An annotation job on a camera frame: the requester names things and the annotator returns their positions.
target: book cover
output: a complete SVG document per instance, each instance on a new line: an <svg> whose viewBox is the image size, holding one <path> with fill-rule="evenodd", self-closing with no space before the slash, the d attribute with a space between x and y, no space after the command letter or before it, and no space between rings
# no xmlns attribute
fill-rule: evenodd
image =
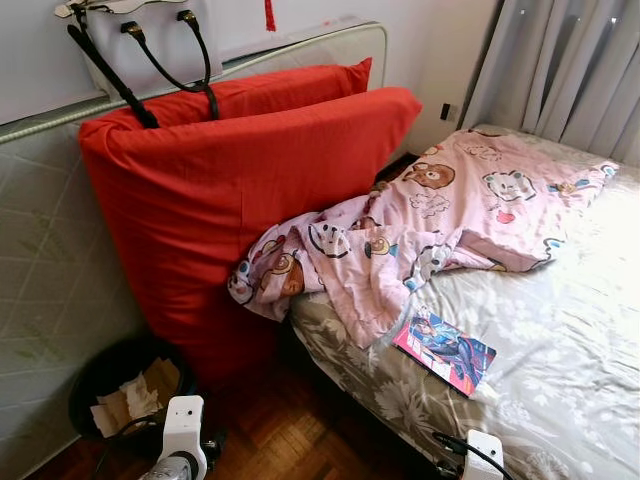
<svg viewBox="0 0 640 480"><path fill-rule="evenodd" d="M433 313L429 318L414 315L393 344L467 397L475 391L496 356L493 348Z"/></svg>

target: black bag handle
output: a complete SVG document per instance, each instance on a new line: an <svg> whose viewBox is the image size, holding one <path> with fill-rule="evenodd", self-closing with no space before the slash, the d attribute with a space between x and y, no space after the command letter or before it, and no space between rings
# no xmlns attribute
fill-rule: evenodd
<svg viewBox="0 0 640 480"><path fill-rule="evenodd" d="M68 25L67 32L71 38L75 40L82 51L91 59L94 65L102 72L106 79L114 86L120 94L120 97L129 104L136 118L142 123L144 128L159 128L158 120L149 110L144 108L140 100L136 98L131 89L118 77L116 72L109 66L102 57L96 46L93 44L91 37L87 33L87 24L85 23L86 12L76 4L72 4L71 8L76 16L76 20L80 28L75 25Z"/></svg>
<svg viewBox="0 0 640 480"><path fill-rule="evenodd" d="M211 86L209 85L209 82L211 80L211 60L209 59L209 52L207 50L207 46L204 43L204 40L202 39L202 35L200 33L200 24L198 23L198 19L196 18L195 14L191 10L183 10L181 12L178 12L176 20L185 22L187 25L189 25L189 27L191 28L191 31L196 37L196 40L198 41L198 45L200 45L200 50L202 51L202 57L204 59L205 74L204 74L204 78L202 80L197 81L193 87L189 87L179 82L171 74L169 74L169 72L167 72L162 65L160 65L160 62L158 62L156 57L149 50L149 47L147 46L147 39L144 35L142 27L138 25L138 23L136 22L123 23L120 26L120 32L128 33L129 35L131 35L138 42L138 45L140 45L140 48L142 49L144 54L147 56L147 58L151 61L153 66L156 68L156 70L158 70L158 72L160 72L160 74L164 78L166 78L171 84L173 84L175 87L185 92L191 92L191 93L205 92L205 94L207 95L207 98L209 99L211 117L213 118L213 120L217 120L219 118L218 102L213 93L213 90L211 89Z"/></svg>

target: red pillow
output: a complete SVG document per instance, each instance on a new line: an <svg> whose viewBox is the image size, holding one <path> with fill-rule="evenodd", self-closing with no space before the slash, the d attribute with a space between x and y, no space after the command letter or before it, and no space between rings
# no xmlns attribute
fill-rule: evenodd
<svg viewBox="0 0 640 480"><path fill-rule="evenodd" d="M280 112L335 100L367 91L371 58L357 65L318 65L283 70L265 75L211 84L218 101L220 120ZM144 102L160 127L172 127L211 120L209 100L204 93L177 92ZM137 122L130 108L106 117L125 129Z"/></svg>
<svg viewBox="0 0 640 480"><path fill-rule="evenodd" d="M188 108L172 97L163 107ZM273 349L275 324L226 291L249 246L275 223L366 193L419 110L408 90L386 88L156 130L113 116L83 125L84 159L136 298L202 384Z"/></svg>

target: mattress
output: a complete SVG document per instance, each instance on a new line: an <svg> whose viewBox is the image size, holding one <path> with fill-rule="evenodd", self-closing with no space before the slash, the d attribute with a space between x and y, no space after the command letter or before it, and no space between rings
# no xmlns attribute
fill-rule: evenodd
<svg viewBox="0 0 640 480"><path fill-rule="evenodd" d="M514 133L552 158L602 158ZM640 170L622 166L579 221L559 260L527 274L458 270L416 295L497 350L467 399L391 346L350 339L325 293L299 296L293 328L343 390L432 461L434 430L497 435L514 478L631 479L640 475Z"/></svg>

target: parquet floor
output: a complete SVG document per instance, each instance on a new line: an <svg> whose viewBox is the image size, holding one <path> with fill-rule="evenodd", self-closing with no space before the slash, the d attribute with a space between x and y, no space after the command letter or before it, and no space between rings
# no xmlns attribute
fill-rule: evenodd
<svg viewBox="0 0 640 480"><path fill-rule="evenodd" d="M438 478L396 437L296 351L207 399L203 438L228 431L207 480ZM88 480L101 445L80 440L29 480ZM151 461L113 451L100 479L136 480Z"/></svg>

